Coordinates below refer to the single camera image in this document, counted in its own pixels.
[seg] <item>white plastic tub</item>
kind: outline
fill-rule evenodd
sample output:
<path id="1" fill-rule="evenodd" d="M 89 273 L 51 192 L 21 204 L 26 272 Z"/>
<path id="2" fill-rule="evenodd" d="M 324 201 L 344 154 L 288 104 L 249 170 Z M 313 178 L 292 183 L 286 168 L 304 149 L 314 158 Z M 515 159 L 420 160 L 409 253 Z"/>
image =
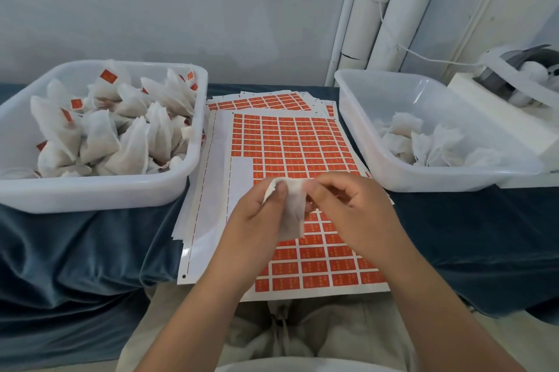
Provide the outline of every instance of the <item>white plastic tub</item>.
<path id="1" fill-rule="evenodd" d="M 521 142 L 440 82 L 406 73 L 339 70 L 340 112 L 373 177 L 397 192 L 473 191 L 507 178 L 532 176 L 543 164 Z M 494 168 L 418 167 L 397 159 L 384 145 L 373 120 L 390 121 L 397 112 L 424 120 L 422 132 L 432 134 L 439 123 L 466 135 L 456 147 L 462 157 L 477 147 L 506 153 L 505 165 Z"/>
<path id="2" fill-rule="evenodd" d="M 200 157 L 208 73 L 196 65 L 121 63 L 128 68 L 136 87 L 140 86 L 141 77 L 163 82 L 167 68 L 188 73 L 192 67 L 198 91 L 192 120 L 194 137 L 188 144 L 184 162 L 176 169 L 156 175 L 0 180 L 1 204 L 30 213 L 124 209 L 161 206 L 184 191 L 188 174 Z M 102 64 L 101 60 L 85 60 L 59 65 L 0 106 L 0 169 L 36 168 L 38 150 L 35 146 L 44 137 L 31 115 L 31 96 L 46 96 L 46 86 L 52 78 L 60 79 L 73 94 L 86 96 L 87 84 L 99 76 Z"/>

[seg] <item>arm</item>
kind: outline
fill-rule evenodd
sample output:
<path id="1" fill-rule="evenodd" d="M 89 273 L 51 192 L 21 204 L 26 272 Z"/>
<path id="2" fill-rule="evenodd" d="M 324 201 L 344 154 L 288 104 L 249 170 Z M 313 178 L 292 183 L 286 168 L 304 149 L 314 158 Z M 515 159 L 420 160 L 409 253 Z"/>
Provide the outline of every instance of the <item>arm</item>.
<path id="1" fill-rule="evenodd" d="M 385 275 L 423 370 L 524 370 L 417 251 L 373 179 L 332 172 L 305 189 L 341 238 Z"/>
<path id="2" fill-rule="evenodd" d="M 213 371 L 241 297 L 276 249 L 287 187 L 262 207 L 271 178 L 240 200 L 206 271 L 136 368 L 136 372 Z"/>

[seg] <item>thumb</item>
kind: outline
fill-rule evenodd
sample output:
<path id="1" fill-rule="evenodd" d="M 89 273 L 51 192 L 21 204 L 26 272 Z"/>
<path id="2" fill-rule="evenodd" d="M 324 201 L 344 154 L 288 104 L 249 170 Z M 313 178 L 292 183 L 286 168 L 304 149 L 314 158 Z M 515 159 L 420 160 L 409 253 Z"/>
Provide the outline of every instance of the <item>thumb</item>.
<path id="1" fill-rule="evenodd" d="M 334 224 L 343 220 L 347 206 L 328 191 L 326 187 L 311 179 L 303 184 L 303 189 Z"/>
<path id="2" fill-rule="evenodd" d="M 279 182 L 257 216 L 263 218 L 268 224 L 279 226 L 286 198 L 287 185 L 285 182 Z"/>

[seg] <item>stack of label sheets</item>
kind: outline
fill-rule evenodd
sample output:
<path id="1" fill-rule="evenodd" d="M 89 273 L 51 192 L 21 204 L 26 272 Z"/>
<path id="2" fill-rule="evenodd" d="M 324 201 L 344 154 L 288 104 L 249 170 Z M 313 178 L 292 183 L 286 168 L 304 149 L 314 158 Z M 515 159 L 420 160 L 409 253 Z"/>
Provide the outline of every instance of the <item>stack of label sheets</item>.
<path id="1" fill-rule="evenodd" d="M 183 241 L 178 284 L 208 265 L 238 200 L 272 176 L 314 178 L 326 171 L 368 176 L 338 120 L 334 101 L 309 93 L 240 93 L 207 100 L 206 142 L 173 238 Z M 305 237 L 281 242 L 243 300 L 388 291 L 376 267 L 355 254 L 321 212 Z"/>

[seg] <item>right hand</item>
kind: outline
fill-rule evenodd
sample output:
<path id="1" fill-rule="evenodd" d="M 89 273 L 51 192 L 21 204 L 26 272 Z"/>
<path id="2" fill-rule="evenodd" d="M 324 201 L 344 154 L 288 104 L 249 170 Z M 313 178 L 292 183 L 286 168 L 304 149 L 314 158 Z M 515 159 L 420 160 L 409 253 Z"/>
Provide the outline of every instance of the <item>right hand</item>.
<path id="1" fill-rule="evenodd" d="M 388 194 L 373 179 L 328 172 L 305 182 L 303 188 L 330 218 L 342 240 L 371 262 L 388 264 L 409 247 L 411 241 Z"/>

